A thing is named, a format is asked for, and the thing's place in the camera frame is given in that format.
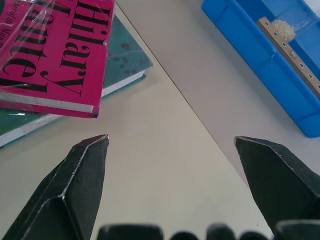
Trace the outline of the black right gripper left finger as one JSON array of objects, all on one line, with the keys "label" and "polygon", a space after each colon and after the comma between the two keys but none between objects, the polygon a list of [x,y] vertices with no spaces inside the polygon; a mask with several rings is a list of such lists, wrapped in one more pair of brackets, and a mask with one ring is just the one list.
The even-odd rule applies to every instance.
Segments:
[{"label": "black right gripper left finger", "polygon": [[90,240],[109,143],[103,134],[74,145],[40,182],[2,240]]}]

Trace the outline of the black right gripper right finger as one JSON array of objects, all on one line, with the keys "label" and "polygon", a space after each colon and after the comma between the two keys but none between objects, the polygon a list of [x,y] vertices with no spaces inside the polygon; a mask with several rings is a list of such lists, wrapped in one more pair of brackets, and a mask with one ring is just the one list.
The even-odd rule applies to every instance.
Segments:
[{"label": "black right gripper right finger", "polygon": [[248,136],[234,145],[274,240],[320,240],[320,175],[284,145]]}]

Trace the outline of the wooden strip with holes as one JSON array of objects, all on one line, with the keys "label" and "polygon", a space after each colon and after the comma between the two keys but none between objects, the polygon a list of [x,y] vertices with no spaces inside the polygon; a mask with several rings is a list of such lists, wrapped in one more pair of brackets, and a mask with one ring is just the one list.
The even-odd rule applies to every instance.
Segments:
[{"label": "wooden strip with holes", "polygon": [[275,26],[266,18],[260,18],[256,24],[269,38],[277,50],[291,65],[295,72],[310,88],[310,90],[320,99],[320,80],[314,75],[310,68],[300,58],[300,56],[289,45],[289,42],[281,35]]}]

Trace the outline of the pink Hilary Mantel book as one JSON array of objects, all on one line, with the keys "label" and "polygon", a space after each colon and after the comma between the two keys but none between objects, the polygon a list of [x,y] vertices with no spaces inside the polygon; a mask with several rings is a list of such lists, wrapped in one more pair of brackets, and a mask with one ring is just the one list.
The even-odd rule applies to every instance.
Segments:
[{"label": "pink Hilary Mantel book", "polygon": [[0,108],[100,111],[115,0],[0,0]]}]

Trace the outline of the green hardcover book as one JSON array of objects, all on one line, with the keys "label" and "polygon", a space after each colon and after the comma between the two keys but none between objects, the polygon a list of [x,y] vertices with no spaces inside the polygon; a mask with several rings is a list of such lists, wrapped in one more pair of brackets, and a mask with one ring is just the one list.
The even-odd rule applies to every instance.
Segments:
[{"label": "green hardcover book", "polygon": [[[152,61],[117,16],[113,17],[101,98],[140,81]],[[0,108],[0,149],[48,125],[61,115]]]}]

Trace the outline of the blue plastic bin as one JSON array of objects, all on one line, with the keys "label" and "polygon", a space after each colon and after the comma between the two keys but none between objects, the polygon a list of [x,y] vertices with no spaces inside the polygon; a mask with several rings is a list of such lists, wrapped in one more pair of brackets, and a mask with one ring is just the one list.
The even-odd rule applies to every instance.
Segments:
[{"label": "blue plastic bin", "polygon": [[289,45],[320,80],[320,0],[203,0],[202,10],[308,138],[320,137],[320,98],[257,25],[295,28]]}]

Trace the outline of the clear bag of beige bits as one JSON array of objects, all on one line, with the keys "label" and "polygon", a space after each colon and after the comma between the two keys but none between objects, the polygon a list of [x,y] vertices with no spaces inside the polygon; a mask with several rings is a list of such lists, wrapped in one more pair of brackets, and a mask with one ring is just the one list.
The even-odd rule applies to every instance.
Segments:
[{"label": "clear bag of beige bits", "polygon": [[292,41],[295,38],[295,27],[288,24],[286,21],[276,19],[272,22],[272,25],[288,42]]}]

